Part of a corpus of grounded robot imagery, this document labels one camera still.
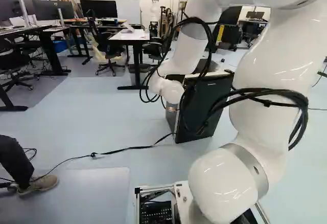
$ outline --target yellow object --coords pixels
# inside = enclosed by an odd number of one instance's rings
[[[219,27],[219,33],[218,33],[217,41],[221,41],[221,38],[222,38],[223,33],[224,33],[224,29],[225,29],[225,26],[220,26]]]

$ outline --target sneaker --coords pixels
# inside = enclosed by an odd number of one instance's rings
[[[48,191],[54,188],[59,182],[58,177],[52,174],[46,175],[40,179],[38,178],[39,177],[32,176],[30,186],[27,189],[21,189],[18,187],[18,194],[23,196],[33,191]]]

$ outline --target desk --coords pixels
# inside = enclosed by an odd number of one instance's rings
[[[55,51],[54,44],[51,40],[51,36],[58,32],[68,33],[69,27],[58,27],[58,28],[49,28],[43,30],[39,33],[39,38],[42,43],[42,47],[45,51],[46,56],[51,64],[52,70],[43,71],[40,75],[42,76],[67,76],[71,70],[63,70],[58,58],[58,55]]]
[[[96,21],[114,21],[115,18],[97,18]],[[77,23],[77,22],[88,22],[87,18],[72,18],[72,19],[64,19],[65,24]],[[126,19],[118,19],[118,23],[125,23]]]
[[[261,24],[261,25],[266,25],[269,22],[265,22],[265,21],[257,21],[257,20],[246,20],[246,19],[240,19],[239,22],[243,22],[243,23],[253,23],[253,24]]]
[[[124,26],[97,26],[97,28],[98,29],[113,29],[113,30],[125,29]],[[91,29],[91,27],[88,24],[87,25],[73,25],[73,26],[70,26],[70,29],[71,29],[71,33],[73,35],[74,41],[76,43],[76,48],[77,48],[78,54],[68,55],[68,57],[86,57],[86,59],[82,62],[82,64],[86,64],[92,59],[92,57],[90,56],[88,48],[87,48],[87,42],[86,42],[84,30],[85,29]],[[80,45],[78,43],[76,29],[79,29],[79,31],[81,33],[82,43],[83,43],[83,46],[84,46],[85,55],[82,54],[81,47],[80,47]]]
[[[120,31],[115,36],[109,39],[109,42],[112,43],[133,46],[136,85],[120,86],[118,87],[118,90],[148,89],[147,86],[142,86],[139,77],[140,74],[139,60],[142,57],[142,45],[148,41],[150,41],[150,33],[149,32],[146,33],[144,30],[135,30],[134,33],[122,33]]]
[[[37,26],[31,28],[17,28],[15,31],[1,31],[0,32],[0,39],[3,38],[18,38],[22,34],[36,34],[40,36],[40,40],[42,43],[42,47],[49,59],[53,72],[56,74],[62,74],[64,71],[61,68],[59,59],[57,54],[54,52],[52,41],[51,41],[51,34],[43,33],[44,30],[51,28],[51,26]],[[0,99],[3,101],[5,106],[0,107],[0,111],[25,111],[28,109],[27,106],[15,106],[11,100],[9,99],[7,93],[0,85]]]

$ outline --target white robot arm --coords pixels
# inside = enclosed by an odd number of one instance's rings
[[[236,89],[290,89],[303,95],[327,55],[327,0],[189,0],[186,14],[217,21],[221,8],[237,5],[271,7],[270,22],[235,72]],[[182,27],[173,57],[165,60],[149,82],[151,91],[179,103],[180,83],[167,74],[189,74],[202,57],[207,36],[201,25]],[[273,102],[292,103],[270,95]],[[191,167],[189,187],[203,215],[217,224],[230,223],[266,195],[283,176],[288,138],[299,110],[245,100],[230,107],[237,137],[199,158]]]

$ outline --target chair wheel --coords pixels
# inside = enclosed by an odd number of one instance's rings
[[[17,192],[17,188],[15,188],[15,187],[8,187],[7,188],[7,191],[10,192],[10,193],[16,193]]]

